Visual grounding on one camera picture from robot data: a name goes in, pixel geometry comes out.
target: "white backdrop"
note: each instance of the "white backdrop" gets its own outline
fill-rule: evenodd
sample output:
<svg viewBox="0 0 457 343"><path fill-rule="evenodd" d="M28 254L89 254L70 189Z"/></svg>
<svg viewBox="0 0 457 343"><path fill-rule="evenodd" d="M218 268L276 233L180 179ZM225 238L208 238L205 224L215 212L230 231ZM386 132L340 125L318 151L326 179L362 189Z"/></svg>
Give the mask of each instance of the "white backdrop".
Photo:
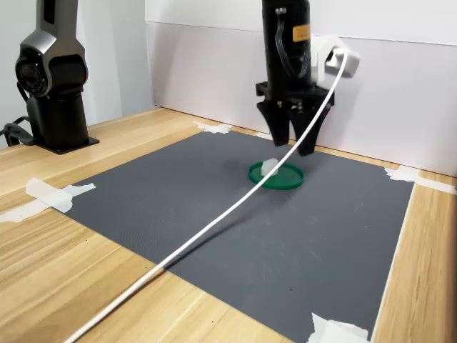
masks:
<svg viewBox="0 0 457 343"><path fill-rule="evenodd" d="M310 0L314 34L457 45L455 0ZM263 31L262 0L146 0L146 21Z"/></svg>
<svg viewBox="0 0 457 343"><path fill-rule="evenodd" d="M160 106L267 131L255 93L266 80L261 1L240 1L146 0L146 19L157 21L148 24L154 96ZM389 16L372 1L341 2L311 2L312 32L368 39L345 39L362 63L338 87L319 145L457 176L457 47L439 44L457 42L457 24L446 21L456 3L415 1L412 12L410 1L388 0L397 10Z"/></svg>

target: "orange label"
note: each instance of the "orange label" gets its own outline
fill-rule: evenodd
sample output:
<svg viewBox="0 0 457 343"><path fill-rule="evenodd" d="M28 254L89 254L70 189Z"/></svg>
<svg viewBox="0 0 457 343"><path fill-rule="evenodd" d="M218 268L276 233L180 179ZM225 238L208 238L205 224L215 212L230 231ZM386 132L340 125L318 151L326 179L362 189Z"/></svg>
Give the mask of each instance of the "orange label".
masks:
<svg viewBox="0 0 457 343"><path fill-rule="evenodd" d="M311 38L311 28L308 25L295 26L293 28L293 41L307 41Z"/></svg>

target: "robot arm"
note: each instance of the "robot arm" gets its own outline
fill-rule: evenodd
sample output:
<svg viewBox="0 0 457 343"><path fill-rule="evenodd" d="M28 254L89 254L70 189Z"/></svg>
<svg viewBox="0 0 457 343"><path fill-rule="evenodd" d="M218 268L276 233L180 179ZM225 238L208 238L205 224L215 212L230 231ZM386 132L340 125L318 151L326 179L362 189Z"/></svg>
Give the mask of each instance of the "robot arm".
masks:
<svg viewBox="0 0 457 343"><path fill-rule="evenodd" d="M274 144L288 144L292 123L297 137L305 132L328 94L321 87L326 73L336 74L348 47L334 36L311 38L308 0L262 0L268 81L256 85L265 100L257 107ZM360 56L350 51L344 76L352 77ZM314 152L322 123L335 104L332 96L308 136L298 147L301 156Z"/></svg>
<svg viewBox="0 0 457 343"><path fill-rule="evenodd" d="M21 141L64 154L99 142L89 137L84 116L81 93L88 71L76 39L77 13L78 0L37 0L36 30L21 43L16 63L33 137L7 124L10 146Z"/></svg>

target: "small white block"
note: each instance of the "small white block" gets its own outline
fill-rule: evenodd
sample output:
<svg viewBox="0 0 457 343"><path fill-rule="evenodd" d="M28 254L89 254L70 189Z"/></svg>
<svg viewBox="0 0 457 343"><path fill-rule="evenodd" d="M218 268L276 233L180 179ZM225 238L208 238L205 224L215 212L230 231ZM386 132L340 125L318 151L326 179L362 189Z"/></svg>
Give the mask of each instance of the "small white block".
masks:
<svg viewBox="0 0 457 343"><path fill-rule="evenodd" d="M265 161L262 164L262 173L261 175L263 177L266 177L266 175L273 170L273 168L279 163L277 159L269 159L268 161Z"/></svg>

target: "wood grain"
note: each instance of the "wood grain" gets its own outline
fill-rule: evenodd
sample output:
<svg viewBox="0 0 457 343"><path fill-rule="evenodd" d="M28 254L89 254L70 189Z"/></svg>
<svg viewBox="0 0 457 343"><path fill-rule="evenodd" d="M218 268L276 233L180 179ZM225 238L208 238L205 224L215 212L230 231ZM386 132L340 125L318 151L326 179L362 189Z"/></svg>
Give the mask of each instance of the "wood grain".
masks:
<svg viewBox="0 0 457 343"><path fill-rule="evenodd" d="M32 200L24 192L32 177L58 188L79 182L199 133L193 120L218 124L156 109L91 127L101 143L68 155L25 146L1 150L0 213ZM422 176L457 184L434 173ZM375 342L456 341L456 210L455 196L415 186ZM61 342L153 266L53 209L18 224L2 223L0 342ZM115 341L288 342L168 272L81 339Z"/></svg>

